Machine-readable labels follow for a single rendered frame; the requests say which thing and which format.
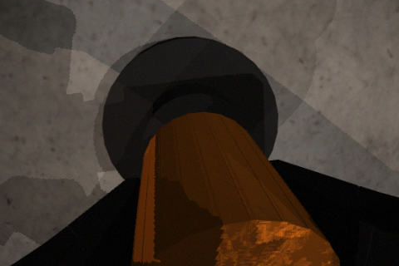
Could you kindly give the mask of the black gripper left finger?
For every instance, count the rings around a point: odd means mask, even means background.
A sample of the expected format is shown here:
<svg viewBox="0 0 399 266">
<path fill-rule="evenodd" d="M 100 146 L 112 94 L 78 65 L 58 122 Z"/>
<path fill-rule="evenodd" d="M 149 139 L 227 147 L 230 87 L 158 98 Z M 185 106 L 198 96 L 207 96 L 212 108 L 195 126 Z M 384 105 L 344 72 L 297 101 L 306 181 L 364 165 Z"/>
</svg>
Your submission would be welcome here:
<svg viewBox="0 0 399 266">
<path fill-rule="evenodd" d="M 125 179 L 11 266 L 131 266 L 140 179 Z"/>
</svg>

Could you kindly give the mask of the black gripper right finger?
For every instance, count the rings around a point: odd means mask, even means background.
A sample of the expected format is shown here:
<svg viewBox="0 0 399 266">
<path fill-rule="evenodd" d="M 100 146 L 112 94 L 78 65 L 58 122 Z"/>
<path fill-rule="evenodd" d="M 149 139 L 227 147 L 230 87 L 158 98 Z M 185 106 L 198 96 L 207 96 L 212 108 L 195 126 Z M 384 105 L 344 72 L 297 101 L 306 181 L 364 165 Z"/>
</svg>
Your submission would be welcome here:
<svg viewBox="0 0 399 266">
<path fill-rule="evenodd" d="M 399 197 L 269 162 L 329 240 L 339 266 L 399 266 Z"/>
</svg>

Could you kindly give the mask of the orange knob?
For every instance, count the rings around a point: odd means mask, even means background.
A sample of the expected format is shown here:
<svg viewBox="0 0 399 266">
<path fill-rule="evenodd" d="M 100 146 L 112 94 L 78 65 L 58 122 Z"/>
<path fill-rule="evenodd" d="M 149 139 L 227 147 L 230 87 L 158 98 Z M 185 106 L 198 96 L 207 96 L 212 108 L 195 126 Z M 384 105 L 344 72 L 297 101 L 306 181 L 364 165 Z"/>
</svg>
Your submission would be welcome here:
<svg viewBox="0 0 399 266">
<path fill-rule="evenodd" d="M 339 266 L 249 133 L 214 113 L 161 127 L 144 154 L 131 266 Z"/>
</svg>

